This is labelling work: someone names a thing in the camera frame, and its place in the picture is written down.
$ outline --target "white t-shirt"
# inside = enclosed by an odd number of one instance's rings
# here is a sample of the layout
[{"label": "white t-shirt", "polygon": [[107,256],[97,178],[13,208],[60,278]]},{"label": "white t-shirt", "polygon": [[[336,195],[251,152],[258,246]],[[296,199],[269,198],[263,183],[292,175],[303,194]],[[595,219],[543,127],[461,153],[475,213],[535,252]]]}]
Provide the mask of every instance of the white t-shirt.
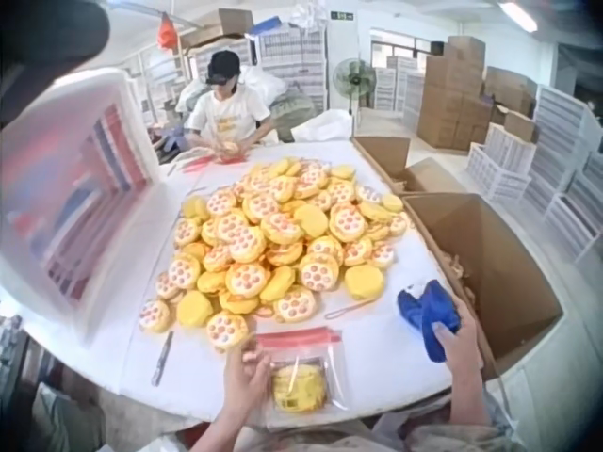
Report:
[{"label": "white t-shirt", "polygon": [[221,141],[239,142],[255,132],[255,122],[270,116],[270,110],[260,96],[244,85],[236,87],[235,94],[219,101],[214,91],[199,98],[190,114],[186,128],[204,131],[207,127],[209,137]]}]

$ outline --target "fluorescent light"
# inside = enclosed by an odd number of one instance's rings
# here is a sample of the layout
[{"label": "fluorescent light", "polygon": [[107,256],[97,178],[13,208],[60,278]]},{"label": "fluorescent light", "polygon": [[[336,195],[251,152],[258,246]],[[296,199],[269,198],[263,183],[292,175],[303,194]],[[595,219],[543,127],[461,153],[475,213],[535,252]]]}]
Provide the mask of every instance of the fluorescent light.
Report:
[{"label": "fluorescent light", "polygon": [[505,14],[517,22],[528,33],[533,33],[538,29],[538,24],[516,3],[499,3]]}]

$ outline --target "green fan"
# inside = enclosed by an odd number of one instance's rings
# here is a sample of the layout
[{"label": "green fan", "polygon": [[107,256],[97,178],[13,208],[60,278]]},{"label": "green fan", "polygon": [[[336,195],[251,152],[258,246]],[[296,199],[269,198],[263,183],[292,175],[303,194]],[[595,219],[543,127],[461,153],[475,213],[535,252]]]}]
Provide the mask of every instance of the green fan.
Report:
[{"label": "green fan", "polygon": [[351,101],[372,93],[377,83],[375,70],[362,59],[346,59],[337,65],[333,74],[337,92]]}]

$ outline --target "exit sign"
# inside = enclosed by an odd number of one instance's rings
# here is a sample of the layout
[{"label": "exit sign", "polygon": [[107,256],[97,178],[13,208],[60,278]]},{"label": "exit sign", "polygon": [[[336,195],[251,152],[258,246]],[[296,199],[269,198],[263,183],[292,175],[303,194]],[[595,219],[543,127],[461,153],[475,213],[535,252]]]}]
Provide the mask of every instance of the exit sign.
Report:
[{"label": "exit sign", "polygon": [[354,13],[353,12],[331,11],[331,20],[332,21],[353,21]]}]

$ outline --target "worker in white t-shirt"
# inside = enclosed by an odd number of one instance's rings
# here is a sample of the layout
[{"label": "worker in white t-shirt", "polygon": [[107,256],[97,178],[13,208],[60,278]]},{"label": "worker in white t-shirt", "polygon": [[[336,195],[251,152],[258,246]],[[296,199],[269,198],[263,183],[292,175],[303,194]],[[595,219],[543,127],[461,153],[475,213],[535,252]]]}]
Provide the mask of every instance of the worker in white t-shirt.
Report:
[{"label": "worker in white t-shirt", "polygon": [[216,153],[246,153],[273,129],[270,110],[260,96],[238,84],[240,73],[236,53],[224,50],[211,57],[206,83],[212,90],[199,98],[187,122],[194,134],[188,136],[192,144]]}]

